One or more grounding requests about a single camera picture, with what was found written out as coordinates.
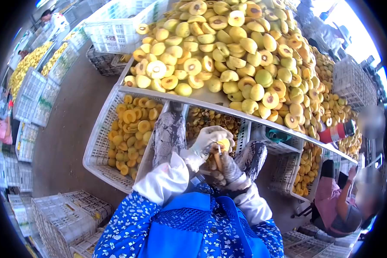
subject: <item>blue mesh vest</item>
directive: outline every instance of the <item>blue mesh vest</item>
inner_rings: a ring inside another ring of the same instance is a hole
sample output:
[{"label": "blue mesh vest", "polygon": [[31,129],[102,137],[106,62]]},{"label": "blue mesh vest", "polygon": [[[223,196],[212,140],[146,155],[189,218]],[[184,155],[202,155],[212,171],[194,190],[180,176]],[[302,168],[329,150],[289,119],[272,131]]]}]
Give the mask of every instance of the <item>blue mesh vest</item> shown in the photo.
[{"label": "blue mesh vest", "polygon": [[268,248],[250,229],[244,214],[231,198],[213,198],[198,192],[175,197],[152,218],[148,239],[143,242],[138,257],[198,257],[207,220],[216,202],[235,227],[245,257],[269,257]]}]

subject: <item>concrete floor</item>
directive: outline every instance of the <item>concrete floor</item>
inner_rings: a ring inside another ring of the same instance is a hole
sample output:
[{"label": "concrete floor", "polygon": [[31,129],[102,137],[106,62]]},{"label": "concrete floor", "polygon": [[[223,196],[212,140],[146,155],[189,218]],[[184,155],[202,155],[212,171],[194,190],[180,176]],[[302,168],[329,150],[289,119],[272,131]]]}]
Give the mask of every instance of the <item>concrete floor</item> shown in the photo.
[{"label": "concrete floor", "polygon": [[[116,208],[126,194],[104,183],[82,165],[94,123],[119,77],[99,74],[86,58],[90,45],[89,41],[81,48],[79,58],[63,80],[49,123],[37,137],[32,195],[43,197],[83,189]],[[269,172],[276,166],[276,158],[268,155],[256,183],[280,230],[287,232],[308,221],[309,216],[291,219],[299,206],[297,200],[267,188]]]}]

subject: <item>red bottle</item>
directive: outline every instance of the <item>red bottle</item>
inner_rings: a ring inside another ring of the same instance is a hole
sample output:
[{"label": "red bottle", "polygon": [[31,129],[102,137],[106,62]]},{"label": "red bottle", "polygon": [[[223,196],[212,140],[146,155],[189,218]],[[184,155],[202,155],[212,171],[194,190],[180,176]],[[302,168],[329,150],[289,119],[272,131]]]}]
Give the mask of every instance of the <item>red bottle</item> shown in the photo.
[{"label": "red bottle", "polygon": [[339,123],[336,126],[327,128],[326,130],[319,132],[320,142],[330,143],[344,139],[348,136],[353,136],[355,133],[354,121],[350,120],[345,123]]}]

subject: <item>white shirt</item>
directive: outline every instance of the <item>white shirt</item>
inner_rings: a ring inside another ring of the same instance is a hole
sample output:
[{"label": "white shirt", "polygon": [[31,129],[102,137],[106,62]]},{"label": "white shirt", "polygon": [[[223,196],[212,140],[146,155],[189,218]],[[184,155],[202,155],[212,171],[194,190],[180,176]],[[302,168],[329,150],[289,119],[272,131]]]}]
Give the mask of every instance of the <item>white shirt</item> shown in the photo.
[{"label": "white shirt", "polygon": [[50,34],[48,39],[52,39],[55,34],[59,34],[63,32],[66,26],[69,25],[69,23],[66,20],[66,17],[64,17],[63,14],[58,12],[52,14],[52,18],[50,18],[49,23],[51,26],[50,29],[52,29],[52,33]]},{"label": "white shirt", "polygon": [[341,40],[335,36],[335,28],[325,24],[320,18],[314,17],[311,23],[303,28],[307,39],[314,39],[318,43],[319,50],[328,53],[331,50],[334,55],[341,47]]}]

